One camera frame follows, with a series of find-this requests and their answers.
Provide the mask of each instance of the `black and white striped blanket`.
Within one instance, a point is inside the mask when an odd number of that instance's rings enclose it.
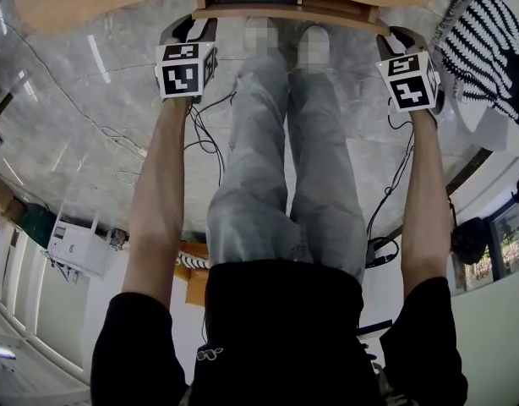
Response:
[[[519,23],[515,15],[502,0],[459,0],[451,9],[453,16],[458,16],[457,21],[437,45],[442,63],[458,80],[457,99],[485,102],[519,123]]]

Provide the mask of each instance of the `light blue jeans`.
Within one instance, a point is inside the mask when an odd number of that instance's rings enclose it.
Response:
[[[290,260],[363,279],[367,237],[341,126],[325,74],[289,75],[278,50],[248,58],[232,107],[227,170],[210,203],[210,265]],[[286,215],[284,119],[297,173]]]

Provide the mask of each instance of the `white appliance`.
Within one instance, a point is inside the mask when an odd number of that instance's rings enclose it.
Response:
[[[109,240],[107,236],[96,234],[100,211],[96,211],[94,220],[88,224],[85,220],[77,221],[64,216],[63,208],[51,233],[47,248],[49,256],[87,277],[103,277]]]

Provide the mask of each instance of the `black sleeve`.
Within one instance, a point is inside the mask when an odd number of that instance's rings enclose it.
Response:
[[[463,405],[468,383],[456,350],[451,294],[445,278],[419,284],[381,338],[389,383],[421,406]]]
[[[167,308],[143,294],[113,298],[92,357],[92,404],[177,406],[186,389]]]

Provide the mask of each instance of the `marble floor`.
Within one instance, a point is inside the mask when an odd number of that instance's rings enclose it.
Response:
[[[380,17],[388,25],[414,29],[430,40],[449,2],[386,8]],[[195,0],[151,0],[69,31],[43,35],[22,23],[14,0],[0,0],[0,97],[18,76],[28,77],[0,117],[4,139],[0,174],[14,183],[18,194],[34,202],[41,198],[54,211],[65,200],[80,210],[99,209],[108,227],[128,228],[134,173],[142,163],[139,151],[148,148],[161,109],[153,76],[155,46],[173,20],[194,9]],[[200,107],[234,88],[245,58],[244,22],[220,20],[219,68]],[[282,41],[296,39],[295,23],[282,23],[282,27]],[[386,122],[388,92],[374,66],[380,59],[374,35],[334,25],[326,28],[331,37],[329,76],[336,87],[359,201],[368,221],[403,158],[409,129],[394,131]],[[405,114],[393,116],[394,122],[406,119]],[[226,155],[229,103],[206,111],[204,121]],[[470,144],[451,110],[442,113],[439,123],[450,180],[478,148]],[[188,126],[186,141],[194,137]],[[204,232],[207,207],[218,185],[218,162],[198,146],[186,150],[185,162],[184,228]],[[380,211],[374,235],[400,225],[408,174]],[[286,175],[291,201],[296,178],[289,148]]]

